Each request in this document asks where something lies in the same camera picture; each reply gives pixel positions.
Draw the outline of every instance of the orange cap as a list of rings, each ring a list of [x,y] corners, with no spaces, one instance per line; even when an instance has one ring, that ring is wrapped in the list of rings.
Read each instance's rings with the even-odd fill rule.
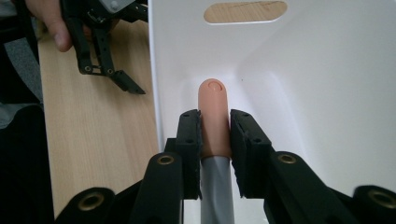
[[[198,109],[201,110],[204,141],[201,157],[231,158],[227,91],[220,81],[210,78],[201,84]]]

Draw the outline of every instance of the wooden surface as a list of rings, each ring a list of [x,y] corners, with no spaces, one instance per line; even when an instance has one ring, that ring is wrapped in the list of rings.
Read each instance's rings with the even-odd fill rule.
[[[84,189],[116,193],[142,179],[158,152],[149,64],[148,25],[120,22],[110,44],[116,69],[146,91],[133,95],[107,77],[82,75],[76,53],[39,41],[55,215]]]

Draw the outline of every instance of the white plastic bin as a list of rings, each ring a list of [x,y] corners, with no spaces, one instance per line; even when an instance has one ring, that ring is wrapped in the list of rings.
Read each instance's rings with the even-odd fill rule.
[[[329,187],[396,191],[396,2],[287,0],[275,21],[206,22],[220,2],[244,1],[149,2],[161,148],[214,77],[230,109],[250,113],[275,150],[299,154]],[[236,195],[235,223],[265,223],[262,201]],[[186,206],[185,223],[199,223],[199,206]]]

